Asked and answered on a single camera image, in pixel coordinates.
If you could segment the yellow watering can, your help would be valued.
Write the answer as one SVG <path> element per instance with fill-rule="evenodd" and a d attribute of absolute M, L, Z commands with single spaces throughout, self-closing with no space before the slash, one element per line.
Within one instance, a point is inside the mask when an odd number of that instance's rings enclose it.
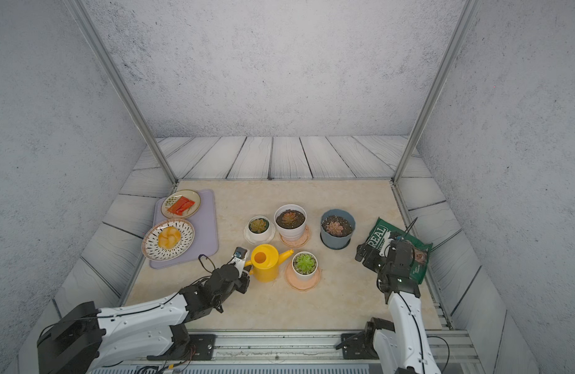
<path fill-rule="evenodd" d="M 262 244 L 254 248 L 250 260 L 245 263 L 245 267 L 252 267 L 249 274 L 253 275 L 257 281 L 272 282 L 279 276 L 280 265 L 294 253 L 292 249 L 279 253 L 276 247 Z"/>

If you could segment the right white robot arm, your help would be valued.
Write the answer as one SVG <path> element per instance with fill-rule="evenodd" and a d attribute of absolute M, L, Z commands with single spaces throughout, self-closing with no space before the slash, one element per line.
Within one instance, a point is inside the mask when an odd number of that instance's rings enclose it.
<path fill-rule="evenodd" d="M 376 287 L 392 319 L 371 318 L 362 331 L 342 334 L 335 349 L 345 359 L 377 359 L 384 373 L 442 372 L 424 327 L 419 281 L 413 277 L 417 266 L 427 264 L 427 252 L 399 237 L 384 249 L 361 244 L 355 259 L 377 274 Z"/>

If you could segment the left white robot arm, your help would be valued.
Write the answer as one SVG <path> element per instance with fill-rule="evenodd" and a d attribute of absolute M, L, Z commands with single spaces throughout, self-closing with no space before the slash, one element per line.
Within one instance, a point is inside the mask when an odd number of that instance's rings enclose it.
<path fill-rule="evenodd" d="M 176 361 L 190 355 L 186 325 L 222 312 L 237 291 L 246 293 L 251 263 L 234 257 L 173 295 L 119 308 L 77 305 L 39 337 L 41 373 L 88 373 L 132 360 Z"/>

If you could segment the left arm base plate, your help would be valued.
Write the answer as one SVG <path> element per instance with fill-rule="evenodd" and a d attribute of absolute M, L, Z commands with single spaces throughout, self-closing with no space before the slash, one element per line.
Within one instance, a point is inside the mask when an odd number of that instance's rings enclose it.
<path fill-rule="evenodd" d="M 147 355 L 148 361 L 210 361 L 216 336 L 214 334 L 196 334 L 173 337 L 171 346 L 159 355 Z"/>

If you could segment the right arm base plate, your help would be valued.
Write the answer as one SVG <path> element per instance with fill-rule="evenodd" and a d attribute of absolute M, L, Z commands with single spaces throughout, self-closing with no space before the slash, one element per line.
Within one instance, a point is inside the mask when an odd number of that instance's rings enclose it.
<path fill-rule="evenodd" d="M 377 359 L 378 355 L 368 342 L 365 332 L 342 333 L 340 343 L 335 346 L 340 351 L 344 360 L 371 360 Z"/>

